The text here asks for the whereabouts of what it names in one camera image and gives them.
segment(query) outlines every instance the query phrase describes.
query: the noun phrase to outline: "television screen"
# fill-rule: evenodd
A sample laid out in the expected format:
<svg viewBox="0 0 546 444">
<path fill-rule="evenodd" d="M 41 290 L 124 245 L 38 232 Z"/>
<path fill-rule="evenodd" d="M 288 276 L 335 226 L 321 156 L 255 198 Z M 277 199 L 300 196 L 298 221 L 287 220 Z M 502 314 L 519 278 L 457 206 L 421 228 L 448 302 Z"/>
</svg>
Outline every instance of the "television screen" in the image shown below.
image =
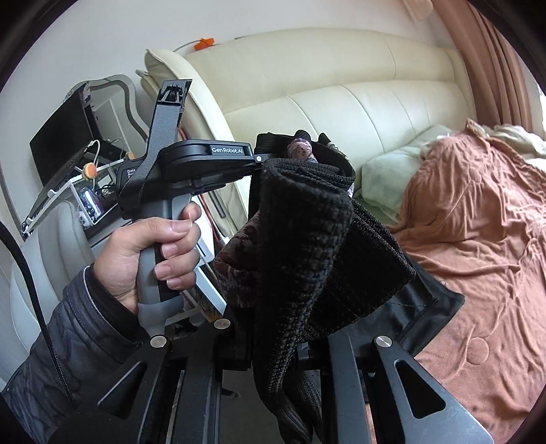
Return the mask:
<svg viewBox="0 0 546 444">
<path fill-rule="evenodd" d="M 30 142 L 32 157 L 43 185 L 94 139 L 80 90 L 78 88 L 65 100 Z"/>
</svg>

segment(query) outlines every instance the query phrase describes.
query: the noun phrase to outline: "dark quilted jacket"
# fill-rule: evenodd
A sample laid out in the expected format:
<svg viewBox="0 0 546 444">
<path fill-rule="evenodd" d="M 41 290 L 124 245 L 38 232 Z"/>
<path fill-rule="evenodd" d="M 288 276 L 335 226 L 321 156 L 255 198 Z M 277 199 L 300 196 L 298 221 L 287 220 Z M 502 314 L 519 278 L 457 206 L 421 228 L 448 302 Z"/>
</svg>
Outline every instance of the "dark quilted jacket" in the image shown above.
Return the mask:
<svg viewBox="0 0 546 444">
<path fill-rule="evenodd" d="M 100 314 L 89 295 L 83 272 L 64 289 L 63 300 L 48 325 L 77 404 L 141 345 L 120 335 Z M 39 444 L 46 443 L 73 411 L 41 334 L 2 395 L 27 433 Z"/>
</svg>

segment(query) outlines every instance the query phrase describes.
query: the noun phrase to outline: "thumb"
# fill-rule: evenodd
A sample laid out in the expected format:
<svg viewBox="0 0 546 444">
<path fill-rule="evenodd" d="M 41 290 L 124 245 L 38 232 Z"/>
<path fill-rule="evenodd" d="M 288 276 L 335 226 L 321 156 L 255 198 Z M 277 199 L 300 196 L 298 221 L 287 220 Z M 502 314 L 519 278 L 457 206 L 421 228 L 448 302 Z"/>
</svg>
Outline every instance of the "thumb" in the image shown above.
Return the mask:
<svg viewBox="0 0 546 444">
<path fill-rule="evenodd" d="M 162 218 L 140 219 L 114 232 L 116 248 L 127 253 L 138 253 L 156 242 L 176 242 L 189 233 L 191 220 Z"/>
</svg>

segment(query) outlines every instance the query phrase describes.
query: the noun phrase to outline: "brown curtain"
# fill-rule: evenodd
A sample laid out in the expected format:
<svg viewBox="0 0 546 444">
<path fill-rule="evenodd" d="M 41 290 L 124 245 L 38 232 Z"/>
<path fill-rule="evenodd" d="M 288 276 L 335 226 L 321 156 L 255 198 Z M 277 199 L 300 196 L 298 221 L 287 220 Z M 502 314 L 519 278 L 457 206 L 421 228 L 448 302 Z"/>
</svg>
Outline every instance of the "brown curtain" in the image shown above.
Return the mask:
<svg viewBox="0 0 546 444">
<path fill-rule="evenodd" d="M 478 123 L 521 125 L 532 132 L 531 107 L 514 48 L 466 0 L 432 0 L 465 61 Z"/>
</svg>

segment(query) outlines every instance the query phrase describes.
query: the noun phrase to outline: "metal bolt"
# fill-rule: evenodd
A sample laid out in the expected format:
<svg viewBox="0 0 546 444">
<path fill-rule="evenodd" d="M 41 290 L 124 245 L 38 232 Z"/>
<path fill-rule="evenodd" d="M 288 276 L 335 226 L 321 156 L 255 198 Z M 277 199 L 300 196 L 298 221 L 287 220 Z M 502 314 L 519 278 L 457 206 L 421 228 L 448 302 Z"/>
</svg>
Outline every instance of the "metal bolt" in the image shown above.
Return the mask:
<svg viewBox="0 0 546 444">
<path fill-rule="evenodd" d="M 162 335 L 157 335 L 150 339 L 150 345 L 153 348 L 165 347 L 166 343 L 167 343 L 167 338 Z"/>
<path fill-rule="evenodd" d="M 214 321 L 214 327 L 216 327 L 218 330 L 225 330 L 231 325 L 231 321 L 229 319 L 216 319 Z"/>
<path fill-rule="evenodd" d="M 388 336 L 377 336 L 376 344 L 380 347 L 390 347 L 393 344 L 393 340 Z"/>
</svg>

